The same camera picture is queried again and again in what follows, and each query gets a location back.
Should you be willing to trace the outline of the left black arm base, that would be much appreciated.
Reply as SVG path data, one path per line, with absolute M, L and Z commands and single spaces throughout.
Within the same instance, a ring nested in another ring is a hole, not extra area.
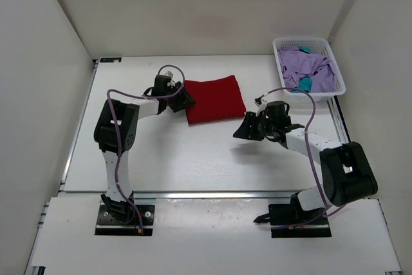
M 140 204 L 132 207 L 125 201 L 112 201 L 101 196 L 95 235 L 97 236 L 152 236 L 155 205 Z

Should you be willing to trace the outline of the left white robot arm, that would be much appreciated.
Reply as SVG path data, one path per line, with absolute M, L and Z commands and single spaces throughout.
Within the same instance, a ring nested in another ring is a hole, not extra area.
M 185 81 L 175 82 L 169 74 L 158 74 L 154 85 L 141 96 L 110 89 L 93 138 L 106 164 L 107 191 L 102 201 L 120 223 L 135 216 L 133 190 L 129 180 L 128 154 L 136 140 L 138 121 L 157 116 L 167 108 L 176 113 L 196 101 L 185 89 Z

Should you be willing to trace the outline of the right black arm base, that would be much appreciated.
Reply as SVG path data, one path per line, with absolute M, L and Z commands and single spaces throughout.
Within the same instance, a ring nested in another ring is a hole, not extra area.
M 270 224 L 271 238 L 329 238 L 332 237 L 329 221 L 324 209 L 304 211 L 297 193 L 288 204 L 269 204 L 268 212 L 253 221 L 256 224 Z

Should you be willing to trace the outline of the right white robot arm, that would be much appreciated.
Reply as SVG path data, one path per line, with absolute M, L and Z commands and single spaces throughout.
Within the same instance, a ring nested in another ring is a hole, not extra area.
M 267 139 L 307 156 L 315 186 L 292 198 L 289 215 L 294 222 L 306 222 L 313 210 L 342 207 L 377 193 L 378 183 L 359 143 L 343 144 L 311 133 L 308 126 L 291 121 L 289 109 L 283 101 L 262 102 L 257 112 L 246 112 L 233 137 Z

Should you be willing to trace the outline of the purple t shirt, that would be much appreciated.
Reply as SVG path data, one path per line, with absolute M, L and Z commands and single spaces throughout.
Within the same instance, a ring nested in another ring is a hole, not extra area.
M 319 53 L 306 53 L 297 46 L 277 51 L 285 86 L 296 89 L 300 79 L 312 80 L 312 93 L 334 92 L 337 83 L 335 63 Z

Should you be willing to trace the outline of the red t shirt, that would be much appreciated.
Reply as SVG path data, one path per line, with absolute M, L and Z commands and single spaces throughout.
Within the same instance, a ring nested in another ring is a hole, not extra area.
M 186 107 L 188 125 L 243 118 L 246 107 L 234 75 L 213 81 L 185 81 L 185 89 L 196 101 Z

